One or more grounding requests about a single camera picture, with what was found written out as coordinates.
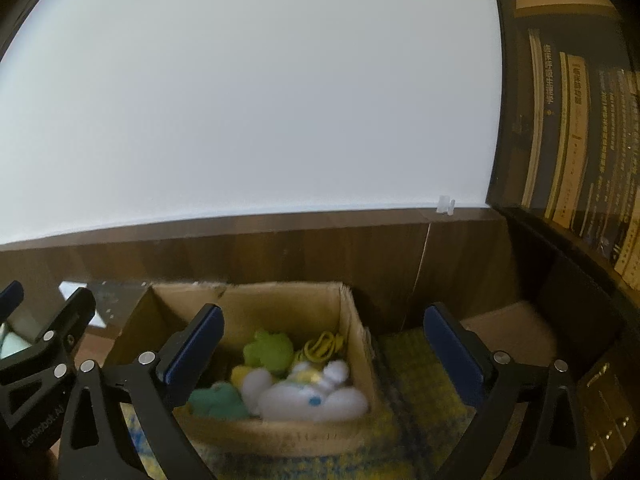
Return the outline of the teal plush toy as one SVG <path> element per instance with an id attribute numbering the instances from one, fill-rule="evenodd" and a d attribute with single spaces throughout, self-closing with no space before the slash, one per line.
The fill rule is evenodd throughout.
<path id="1" fill-rule="evenodd" d="M 195 389 L 188 400 L 194 416 L 216 420 L 239 420 L 250 417 L 241 395 L 230 382 L 215 382 L 211 387 Z"/>

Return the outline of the light green frog toy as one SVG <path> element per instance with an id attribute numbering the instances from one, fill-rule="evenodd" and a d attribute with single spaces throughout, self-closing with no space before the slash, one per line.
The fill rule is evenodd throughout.
<path id="1" fill-rule="evenodd" d="M 243 348 L 244 364 L 265 368 L 273 375 L 283 375 L 294 358 L 294 346 L 285 333 L 269 333 L 258 330 L 254 340 Z"/>

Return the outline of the white plush toy yellow flower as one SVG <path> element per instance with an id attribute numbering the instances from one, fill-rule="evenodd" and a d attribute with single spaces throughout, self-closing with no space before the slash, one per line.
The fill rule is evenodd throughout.
<path id="1" fill-rule="evenodd" d="M 265 368 L 255 368 L 242 379 L 240 395 L 250 414 L 267 422 L 349 422 L 369 411 L 367 397 L 349 379 L 343 360 L 322 370 L 298 363 L 278 382 Z"/>

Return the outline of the yellow blue woven rug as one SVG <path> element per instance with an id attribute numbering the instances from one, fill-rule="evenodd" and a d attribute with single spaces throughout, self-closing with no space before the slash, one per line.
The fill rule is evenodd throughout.
<path id="1" fill-rule="evenodd" d="M 342 455 L 275 458 L 196 449 L 219 479 L 433 479 L 474 411 L 454 390 L 423 330 L 379 336 L 373 360 L 390 412 L 380 440 Z"/>

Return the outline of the brown cardboard box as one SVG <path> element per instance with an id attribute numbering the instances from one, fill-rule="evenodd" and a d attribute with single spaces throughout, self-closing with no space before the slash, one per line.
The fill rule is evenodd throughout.
<path id="1" fill-rule="evenodd" d="M 196 444 L 276 457 L 349 453 L 378 436 L 384 412 L 372 350 L 341 283 L 156 284 L 142 292 L 106 365 L 160 351 L 201 307 L 224 334 L 208 372 L 174 411 Z"/>

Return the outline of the yellow spine book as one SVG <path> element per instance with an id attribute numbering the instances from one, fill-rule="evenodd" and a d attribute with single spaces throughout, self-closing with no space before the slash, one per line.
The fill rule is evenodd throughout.
<path id="1" fill-rule="evenodd" d="M 568 70 L 568 124 L 565 164 L 553 221 L 569 229 L 575 218 L 586 168 L 589 129 L 589 76 L 582 56 L 566 58 Z"/>

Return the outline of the cream spine book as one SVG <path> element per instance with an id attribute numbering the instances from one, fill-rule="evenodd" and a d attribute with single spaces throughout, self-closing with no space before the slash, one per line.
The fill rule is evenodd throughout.
<path id="1" fill-rule="evenodd" d="M 540 159 L 542 130 L 544 130 L 544 51 L 538 29 L 528 30 L 529 50 L 532 57 L 533 74 L 533 130 L 530 146 L 527 177 L 522 205 L 532 206 Z"/>

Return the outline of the dark wooden bookshelf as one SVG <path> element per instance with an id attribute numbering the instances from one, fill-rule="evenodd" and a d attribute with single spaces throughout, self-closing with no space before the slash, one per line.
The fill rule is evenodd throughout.
<path id="1" fill-rule="evenodd" d="M 488 204 L 554 336 L 593 479 L 639 474 L 637 0 L 497 0 L 502 102 Z"/>

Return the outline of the white wall socket plate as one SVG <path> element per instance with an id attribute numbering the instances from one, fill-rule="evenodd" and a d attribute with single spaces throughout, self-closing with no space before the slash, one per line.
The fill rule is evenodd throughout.
<path id="1" fill-rule="evenodd" d="M 116 326 L 119 296 L 114 286 L 107 282 L 62 281 L 58 291 L 90 327 L 106 330 Z"/>

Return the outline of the dark wooden wall panel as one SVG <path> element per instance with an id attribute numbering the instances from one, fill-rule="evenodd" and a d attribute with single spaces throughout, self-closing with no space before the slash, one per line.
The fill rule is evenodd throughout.
<path id="1" fill-rule="evenodd" d="M 364 325 L 406 327 L 440 301 L 460 318 L 518 300 L 506 219 L 491 209 L 452 216 L 390 209 L 180 220 L 5 244 L 1 278 L 25 300 L 16 327 L 34 336 L 76 282 L 342 282 Z"/>

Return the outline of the small clear wall clip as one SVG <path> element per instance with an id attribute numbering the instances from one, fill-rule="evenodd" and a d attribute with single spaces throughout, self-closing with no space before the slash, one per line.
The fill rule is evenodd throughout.
<path id="1" fill-rule="evenodd" d="M 439 200 L 436 206 L 436 212 L 438 214 L 446 214 L 452 216 L 454 214 L 454 208 L 456 208 L 456 201 L 449 195 L 439 196 Z"/>

